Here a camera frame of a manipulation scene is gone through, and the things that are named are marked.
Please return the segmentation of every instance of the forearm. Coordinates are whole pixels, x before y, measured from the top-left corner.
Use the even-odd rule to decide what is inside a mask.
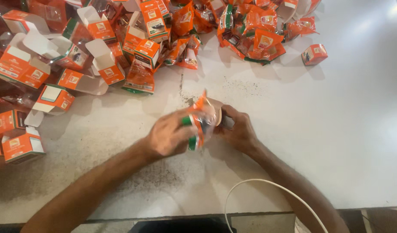
[[[248,154],[273,179],[275,183],[289,189],[302,198],[319,216],[330,233],[348,233],[348,228],[332,204],[307,179],[275,156],[259,143]],[[295,197],[284,192],[294,213],[312,233],[323,232],[310,211]]]
[[[84,174],[37,212],[22,233],[70,232],[95,211],[106,195],[158,159],[141,139],[125,151]]]

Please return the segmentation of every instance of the small orange box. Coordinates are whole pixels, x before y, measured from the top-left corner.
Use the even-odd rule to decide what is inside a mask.
[[[323,44],[313,44],[301,54],[305,66],[314,66],[328,57]]]
[[[20,162],[44,155],[40,135],[33,127],[27,127],[25,134],[13,139],[3,139],[3,152],[6,163],[19,164]]]
[[[144,39],[134,50],[135,62],[141,66],[154,70],[160,51],[160,44]]]
[[[0,113],[0,137],[15,137],[24,134],[26,116],[25,112],[20,112],[17,109]]]

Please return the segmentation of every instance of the cardboard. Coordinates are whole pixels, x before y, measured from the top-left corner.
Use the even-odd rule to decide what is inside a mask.
[[[0,58],[0,78],[39,88],[50,75],[50,66],[23,45],[24,33],[17,33]]]
[[[125,81],[125,72],[111,50],[101,39],[86,43],[86,48],[94,56],[93,65],[108,85]]]
[[[64,68],[81,70],[88,59],[85,52],[62,36],[48,40],[38,31],[31,30],[25,36],[23,44]]]
[[[24,134],[26,113],[17,109],[0,113],[0,137]]]
[[[69,110],[74,100],[75,98],[66,91],[66,88],[47,84],[32,109],[60,115]]]
[[[50,34],[46,21],[35,14],[14,9],[5,13],[2,17],[12,33],[27,34],[31,29],[36,29],[41,34]]]
[[[298,0],[284,0],[278,9],[278,16],[284,19],[284,23],[288,22],[295,14]]]
[[[102,39],[105,42],[116,41],[115,33],[105,14],[100,18],[93,6],[77,9],[77,14],[94,39]]]
[[[111,50],[113,56],[115,59],[118,61],[118,63],[121,65],[122,68],[128,68],[129,67],[129,62],[126,59],[126,57],[123,55],[122,51],[122,44],[120,42],[116,42],[113,44],[108,45],[109,49]]]
[[[323,44],[313,44],[301,54],[305,66],[314,66],[328,57]]]
[[[40,140],[39,133],[33,127],[27,127],[25,134],[16,138],[3,138],[2,146],[6,163],[19,164],[46,154]]]
[[[94,78],[70,69],[63,70],[56,84],[94,95],[105,94],[108,90],[108,84],[102,78]]]
[[[132,14],[132,17],[128,23],[128,29],[126,31],[125,41],[122,48],[124,52],[127,52],[132,56],[134,56],[134,50],[139,45],[141,40],[148,38],[148,33],[135,25],[140,17],[142,16],[141,12],[139,11],[136,11]]]
[[[161,49],[160,44],[144,39],[135,48],[135,62],[141,66],[154,70]]]
[[[163,35],[168,36],[167,27],[164,23],[158,2],[156,0],[148,0],[140,3],[141,13],[147,27],[147,33],[150,40],[154,38],[162,38]]]

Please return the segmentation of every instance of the open cardboard box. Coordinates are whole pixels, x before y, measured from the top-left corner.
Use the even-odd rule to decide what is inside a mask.
[[[40,96],[32,109],[46,112],[51,115],[60,115],[69,110],[74,100],[75,98],[66,91],[66,88],[58,85],[47,84],[43,88],[43,91],[40,93]],[[32,126],[36,125],[29,121],[26,121],[26,123]]]
[[[25,36],[23,44],[35,53],[44,56],[57,65],[75,70],[83,69],[88,55],[65,37],[48,40],[36,30]]]
[[[34,127],[26,127],[25,134],[16,138],[3,137],[2,146],[6,163],[19,164],[38,155],[46,154]]]
[[[12,33],[27,34],[30,30],[35,29],[47,38],[59,36],[59,34],[51,33],[44,18],[38,15],[14,9],[5,13],[2,17]]]
[[[108,90],[108,84],[106,84],[103,78],[91,77],[70,69],[63,70],[56,84],[72,90],[94,95],[105,94]]]
[[[105,14],[100,18],[93,6],[79,8],[77,14],[94,39],[102,39],[105,42],[116,41],[115,33]]]
[[[39,88],[50,75],[50,66],[23,44],[24,33],[17,33],[0,58],[0,78]]]
[[[125,81],[124,70],[103,40],[92,40],[86,43],[86,48],[94,56],[92,63],[96,71],[109,86]]]

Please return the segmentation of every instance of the clear plastic wrapper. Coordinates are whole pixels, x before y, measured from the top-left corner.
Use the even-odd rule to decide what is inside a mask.
[[[214,127],[218,122],[215,108],[207,99],[206,90],[190,107],[189,112],[191,113],[184,117],[181,122],[184,126],[193,125],[197,127],[197,134],[189,139],[188,145],[190,151],[196,151],[211,138]]]

